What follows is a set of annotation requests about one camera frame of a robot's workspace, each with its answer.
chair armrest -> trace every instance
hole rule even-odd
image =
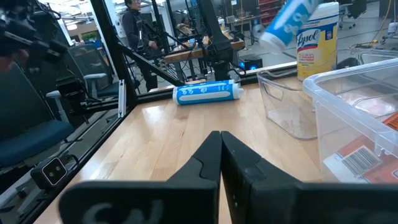
[[[56,99],[56,98],[61,98],[61,93],[58,90],[55,90],[50,93],[47,93],[45,96],[48,98]]]
[[[85,75],[84,79],[90,80],[90,79],[104,78],[105,76],[106,76],[105,73],[98,73],[98,74]]]

floor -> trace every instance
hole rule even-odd
[[[355,20],[356,27],[352,29],[344,27],[343,29],[340,29],[338,31],[338,50],[347,49],[353,44],[369,42],[373,39],[380,40],[383,35],[386,35],[387,32],[386,29],[388,28],[390,22],[389,20],[386,20],[386,22],[383,25],[383,28],[376,37],[376,34],[378,30],[381,28],[381,24],[383,22],[383,19],[378,18],[378,14],[379,14],[379,3],[374,2],[368,4],[368,10],[366,11],[366,13]],[[275,56],[274,54],[267,51],[267,49],[262,48],[258,43],[250,45],[250,41],[248,39],[246,39],[245,42],[247,49],[241,50],[239,52],[239,55],[240,56],[248,54],[258,55],[259,57],[262,58],[263,66],[277,65],[280,63],[295,61],[294,57],[295,43],[293,42],[289,44],[289,46],[284,51],[284,54],[280,54],[278,56]],[[392,49],[394,47],[398,47],[398,40],[387,39],[384,45],[377,45],[377,47],[384,49]],[[193,64],[196,67],[195,73],[199,73],[200,71],[198,69],[199,68],[198,60],[193,60]],[[183,71],[186,74],[186,76],[191,75],[188,63],[182,62],[181,67],[183,68]],[[141,81],[139,92],[146,93],[147,91],[145,88],[145,80],[140,75],[138,68],[135,68],[134,74],[136,74],[136,77]],[[158,83],[159,86],[170,85],[170,83],[168,83],[167,81],[163,80],[160,77],[158,77]],[[106,118],[111,116],[112,114],[115,114],[115,112],[116,111],[114,110],[106,114],[101,114],[101,116],[99,116],[98,119],[96,119],[90,124],[91,126],[87,126],[85,128],[87,132],[85,133],[84,140],[74,144],[70,148],[71,152],[76,154],[77,156],[80,156],[84,153],[84,150],[82,149],[88,149],[89,147],[91,147],[93,143],[99,138],[99,136],[101,136],[102,130],[106,127],[107,125]],[[15,212],[11,212],[0,215],[0,218],[4,224],[8,223],[14,224],[17,220],[17,215]]]

person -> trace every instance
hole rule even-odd
[[[7,73],[11,70],[11,67],[13,65],[14,57],[17,57],[20,62],[24,63],[27,58],[29,57],[29,54],[26,50],[20,49],[14,54],[6,55],[6,56],[1,56],[0,57],[0,73]]]
[[[185,35],[192,35],[189,19],[187,17],[182,18],[181,23],[177,25],[177,29]]]
[[[124,0],[124,3],[127,6],[127,11],[123,15],[123,29],[127,35],[127,39],[129,42],[129,46],[133,50],[137,50],[139,39],[139,29],[137,26],[137,21],[141,20],[141,0]],[[145,26],[141,27],[142,34],[142,43],[144,44],[144,52],[146,55],[151,56],[157,51],[159,48],[156,42],[149,40],[148,32],[145,29]],[[157,77],[152,76],[148,65],[145,63],[137,62],[139,69],[141,70],[142,76],[146,81],[147,91],[157,88]]]

black metal frame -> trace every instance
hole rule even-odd
[[[101,30],[103,31],[104,35],[104,41],[107,43],[108,49],[109,49],[109,56],[112,58],[116,73],[118,74],[119,79],[124,79],[126,82],[126,91],[127,91],[127,108],[128,111],[125,115],[125,117],[118,119],[96,142],[95,144],[86,151],[86,153],[83,155],[82,160],[80,161],[79,165],[74,167],[72,171],[67,175],[67,177],[56,187],[53,189],[49,194],[47,195],[46,200],[43,200],[39,202],[34,210],[30,213],[27,214],[26,216],[22,217],[21,220],[19,220],[19,223],[33,223],[44,210],[53,202],[53,200],[58,196],[58,194],[69,184],[69,182],[74,178],[77,173],[83,168],[83,166],[90,160],[90,158],[94,155],[94,153],[101,147],[101,145],[110,137],[110,135],[115,131],[115,129],[123,122],[123,120],[130,114],[130,112],[138,105],[141,103],[148,103],[148,102],[153,102],[153,101],[159,101],[159,100],[166,100],[172,98],[173,95],[173,89],[168,89],[168,90],[161,90],[153,93],[145,93],[142,95],[137,96],[134,86],[132,84],[132,80],[130,79],[129,73],[127,71],[126,63],[124,61],[124,55],[126,54],[127,56],[131,57],[134,60],[142,61],[144,63],[147,63],[148,66],[151,66],[151,70],[161,76],[162,78],[169,78],[169,80],[166,80],[175,86],[180,86],[183,85],[183,83],[178,80],[174,80],[169,74],[163,72],[159,67],[156,67],[155,65],[151,64],[148,62],[146,59],[142,58],[140,55],[136,54],[133,52],[131,49],[129,49],[126,46],[123,46],[114,31],[114,27],[112,26],[111,20],[109,18],[108,10],[106,9],[106,5],[104,0],[91,0],[91,3],[93,5],[93,9],[97,15],[98,19],[98,26],[101,27]],[[157,9],[157,5],[153,5],[155,9],[155,15],[156,18],[160,18],[159,16],[159,11]],[[295,66],[288,66],[286,67],[285,65],[281,65],[280,67],[276,66],[273,67],[273,69],[270,69],[270,72],[282,72],[284,70],[291,70],[295,69]],[[257,76],[256,74],[250,74],[244,76],[244,78],[241,79],[241,84],[242,85],[247,85],[251,83],[257,83]]]

dark jacket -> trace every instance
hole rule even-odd
[[[123,29],[129,41],[129,46],[133,50],[137,50],[139,42],[139,29],[137,20],[141,20],[141,13],[139,11],[128,9],[123,15]],[[149,48],[149,39],[144,25],[142,25],[142,42],[144,50]]]

